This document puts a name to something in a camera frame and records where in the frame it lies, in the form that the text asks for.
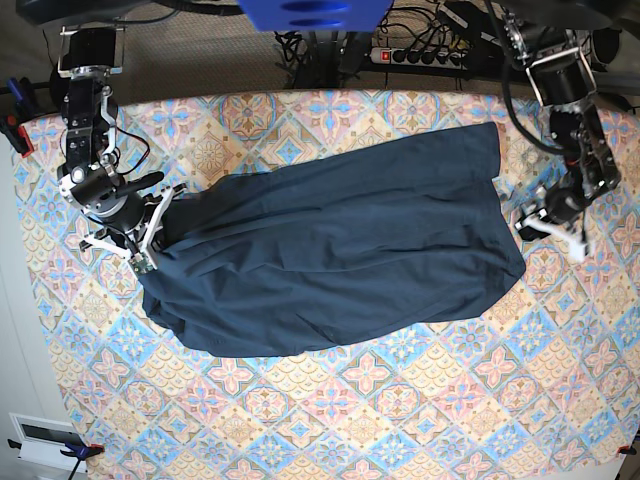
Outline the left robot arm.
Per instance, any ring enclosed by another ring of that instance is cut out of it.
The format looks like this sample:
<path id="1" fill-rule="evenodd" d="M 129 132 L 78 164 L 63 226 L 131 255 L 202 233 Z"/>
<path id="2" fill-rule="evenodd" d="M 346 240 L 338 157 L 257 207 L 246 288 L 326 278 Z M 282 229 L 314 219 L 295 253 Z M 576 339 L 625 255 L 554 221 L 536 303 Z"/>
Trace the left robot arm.
<path id="1" fill-rule="evenodd" d="M 521 206 L 515 224 L 520 238 L 548 236 L 587 248 L 585 211 L 621 181 L 605 139 L 594 97 L 596 80 L 583 51 L 580 32 L 610 26 L 625 1 L 503 1 L 497 15 L 485 4 L 504 52 L 502 94 L 511 122 L 538 149 L 562 157 L 566 174 L 553 186 L 540 186 L 534 200 Z M 545 143 L 517 119 L 510 76 L 523 73 L 543 108 L 550 112 L 553 139 Z"/>

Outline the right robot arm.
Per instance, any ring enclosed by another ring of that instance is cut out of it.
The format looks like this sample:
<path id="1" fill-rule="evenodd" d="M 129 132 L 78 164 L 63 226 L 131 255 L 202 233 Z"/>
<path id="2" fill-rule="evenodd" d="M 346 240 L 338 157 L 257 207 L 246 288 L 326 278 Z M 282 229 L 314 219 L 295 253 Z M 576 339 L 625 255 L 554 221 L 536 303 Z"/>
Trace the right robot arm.
<path id="1" fill-rule="evenodd" d="M 122 130 L 109 79 L 122 70 L 123 27 L 63 29 L 61 36 L 57 73 L 67 86 L 61 102 L 66 138 L 57 173 L 60 194 L 99 227 L 81 240 L 81 250 L 107 250 L 135 274 L 148 273 L 158 267 L 162 217 L 186 187 L 165 187 L 153 195 L 149 190 L 163 181 L 163 172 L 134 178 L 136 169 L 121 164 Z"/>

